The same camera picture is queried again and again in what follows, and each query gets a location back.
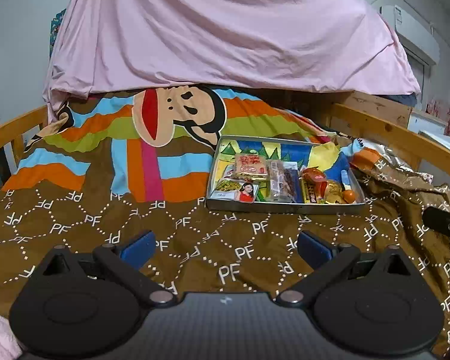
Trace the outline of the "yellow green snack pack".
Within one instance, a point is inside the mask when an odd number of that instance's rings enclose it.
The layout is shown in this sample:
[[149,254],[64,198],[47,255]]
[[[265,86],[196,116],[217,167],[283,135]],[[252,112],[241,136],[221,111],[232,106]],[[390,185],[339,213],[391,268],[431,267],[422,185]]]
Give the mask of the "yellow green snack pack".
[[314,191],[314,187],[305,186],[302,189],[303,199],[305,204],[325,204],[326,201],[317,195]]

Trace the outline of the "small orange fruit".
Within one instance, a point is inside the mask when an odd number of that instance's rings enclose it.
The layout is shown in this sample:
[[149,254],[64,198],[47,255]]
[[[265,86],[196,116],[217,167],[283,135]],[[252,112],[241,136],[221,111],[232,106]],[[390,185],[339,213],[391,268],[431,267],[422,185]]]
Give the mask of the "small orange fruit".
[[341,196],[346,204],[353,204],[356,201],[356,194],[352,189],[345,189]]

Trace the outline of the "gold snack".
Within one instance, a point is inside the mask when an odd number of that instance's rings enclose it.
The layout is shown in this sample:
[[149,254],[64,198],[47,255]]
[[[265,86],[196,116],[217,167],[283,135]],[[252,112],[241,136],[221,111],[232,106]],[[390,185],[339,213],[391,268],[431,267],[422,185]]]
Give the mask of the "gold snack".
[[345,204],[346,201],[343,198],[343,189],[341,184],[334,180],[327,180],[323,193],[323,199],[327,203],[331,204]]

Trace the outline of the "orange spicy snack bag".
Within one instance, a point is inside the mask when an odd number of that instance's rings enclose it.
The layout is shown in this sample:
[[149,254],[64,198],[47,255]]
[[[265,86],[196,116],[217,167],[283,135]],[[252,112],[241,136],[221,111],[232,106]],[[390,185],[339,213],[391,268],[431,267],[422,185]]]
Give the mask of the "orange spicy snack bag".
[[311,183],[314,186],[314,191],[316,195],[322,197],[327,188],[328,178],[326,175],[320,171],[317,167],[308,167],[301,171],[301,177],[307,183]]

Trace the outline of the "blue snack packet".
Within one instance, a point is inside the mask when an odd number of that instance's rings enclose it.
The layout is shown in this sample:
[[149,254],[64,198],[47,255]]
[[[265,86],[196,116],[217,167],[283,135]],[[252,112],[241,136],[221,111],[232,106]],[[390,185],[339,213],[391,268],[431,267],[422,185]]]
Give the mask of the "blue snack packet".
[[296,162],[284,162],[285,179],[289,185],[289,195],[294,203],[302,204],[304,202],[302,186]]

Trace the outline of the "clear sausage snack pack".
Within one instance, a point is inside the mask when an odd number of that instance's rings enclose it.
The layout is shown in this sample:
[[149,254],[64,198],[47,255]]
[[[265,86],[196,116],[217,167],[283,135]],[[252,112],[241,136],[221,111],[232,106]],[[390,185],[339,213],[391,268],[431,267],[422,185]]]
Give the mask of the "clear sausage snack pack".
[[266,199],[273,203],[294,203],[289,195],[289,185],[285,179],[284,162],[269,160],[267,162],[269,175],[269,192]]

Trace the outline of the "white red snack bag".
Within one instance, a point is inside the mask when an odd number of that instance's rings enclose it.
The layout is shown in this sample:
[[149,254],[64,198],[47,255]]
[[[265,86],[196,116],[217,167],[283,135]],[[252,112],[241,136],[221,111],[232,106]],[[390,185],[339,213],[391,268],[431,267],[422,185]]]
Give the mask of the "white red snack bag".
[[253,203],[256,199],[258,184],[245,180],[221,179],[210,197],[216,200]]

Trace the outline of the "biscuit packet red print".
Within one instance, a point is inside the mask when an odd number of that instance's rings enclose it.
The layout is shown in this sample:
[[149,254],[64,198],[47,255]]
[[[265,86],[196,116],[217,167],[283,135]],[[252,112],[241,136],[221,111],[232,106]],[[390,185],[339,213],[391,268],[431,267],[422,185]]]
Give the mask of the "biscuit packet red print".
[[259,154],[236,154],[233,176],[240,180],[266,180],[266,159]]

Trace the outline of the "colourful monkey blanket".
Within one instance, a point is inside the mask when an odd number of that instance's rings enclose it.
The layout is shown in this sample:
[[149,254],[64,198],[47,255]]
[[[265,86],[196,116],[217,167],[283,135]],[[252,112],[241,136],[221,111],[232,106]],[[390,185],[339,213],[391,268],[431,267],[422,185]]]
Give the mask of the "colourful monkey blanket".
[[[220,92],[226,135],[276,137],[345,146],[342,120],[325,130],[272,94]],[[362,138],[351,165],[365,193],[356,214],[212,211],[205,195],[213,151],[181,126],[161,148],[144,143],[129,94],[71,99],[61,118],[27,143],[17,171],[0,189],[0,317],[6,317],[46,252],[74,253],[125,241],[149,229],[157,252],[145,274],[175,293],[278,293],[311,272],[295,240],[311,230],[332,244],[367,252],[401,246],[438,297],[445,325],[435,350],[450,358],[450,240],[426,228],[424,210],[450,212],[450,184],[398,150]]]

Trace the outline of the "metal tray with cartoon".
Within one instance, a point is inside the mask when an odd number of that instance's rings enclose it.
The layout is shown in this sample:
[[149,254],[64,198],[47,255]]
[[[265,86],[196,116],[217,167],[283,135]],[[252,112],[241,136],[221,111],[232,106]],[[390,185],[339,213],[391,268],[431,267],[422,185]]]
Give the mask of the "metal tray with cartoon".
[[355,214],[364,193],[334,143],[222,136],[205,197],[214,211]]

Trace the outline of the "wooden cabinet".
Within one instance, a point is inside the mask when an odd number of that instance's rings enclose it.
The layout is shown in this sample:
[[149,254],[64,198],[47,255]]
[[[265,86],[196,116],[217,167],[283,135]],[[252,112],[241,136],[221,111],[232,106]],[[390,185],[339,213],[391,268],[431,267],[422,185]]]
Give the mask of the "wooden cabinet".
[[399,102],[358,91],[337,94],[336,102],[407,128],[411,108]]

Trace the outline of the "white air conditioner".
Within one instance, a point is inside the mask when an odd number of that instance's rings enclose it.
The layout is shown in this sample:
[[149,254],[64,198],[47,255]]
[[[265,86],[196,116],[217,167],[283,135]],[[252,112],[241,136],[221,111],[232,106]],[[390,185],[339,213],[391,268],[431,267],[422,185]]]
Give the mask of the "white air conditioner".
[[382,6],[379,13],[409,53],[427,66],[438,65],[440,47],[429,29],[397,5]]

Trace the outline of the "pink bed sheet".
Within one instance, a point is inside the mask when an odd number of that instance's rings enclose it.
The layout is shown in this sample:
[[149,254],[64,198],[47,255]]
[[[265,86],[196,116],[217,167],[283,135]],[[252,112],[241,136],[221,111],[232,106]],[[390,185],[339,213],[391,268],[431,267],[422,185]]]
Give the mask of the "pink bed sheet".
[[365,0],[70,0],[43,99],[54,119],[68,97],[195,83],[420,92]]

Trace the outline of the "wooden bed frame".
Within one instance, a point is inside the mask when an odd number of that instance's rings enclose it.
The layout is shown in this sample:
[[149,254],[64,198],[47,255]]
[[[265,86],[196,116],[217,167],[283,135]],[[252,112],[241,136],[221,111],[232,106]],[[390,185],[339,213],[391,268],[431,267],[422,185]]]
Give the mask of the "wooden bed frame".
[[[425,160],[450,176],[449,149],[388,119],[360,111],[342,100],[305,100],[298,104],[298,110],[322,127],[330,128],[335,121],[342,120],[352,136],[374,138],[398,150],[398,155],[413,169]],[[47,108],[41,106],[0,125],[0,149],[10,143],[13,156],[20,159],[24,153],[23,134],[46,123]]]

